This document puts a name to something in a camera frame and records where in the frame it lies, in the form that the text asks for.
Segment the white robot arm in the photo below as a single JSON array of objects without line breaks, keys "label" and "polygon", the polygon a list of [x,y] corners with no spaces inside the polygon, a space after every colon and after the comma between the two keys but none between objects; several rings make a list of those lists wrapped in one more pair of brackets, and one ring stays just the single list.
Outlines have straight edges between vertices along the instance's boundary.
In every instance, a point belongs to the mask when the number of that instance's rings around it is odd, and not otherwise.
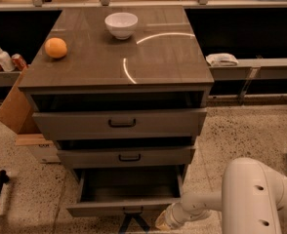
[{"label": "white robot arm", "polygon": [[161,213],[155,226],[179,229],[205,219],[211,211],[222,214],[223,234],[282,234],[280,219],[287,219],[287,176],[251,158],[231,161],[219,192],[186,192]]}]

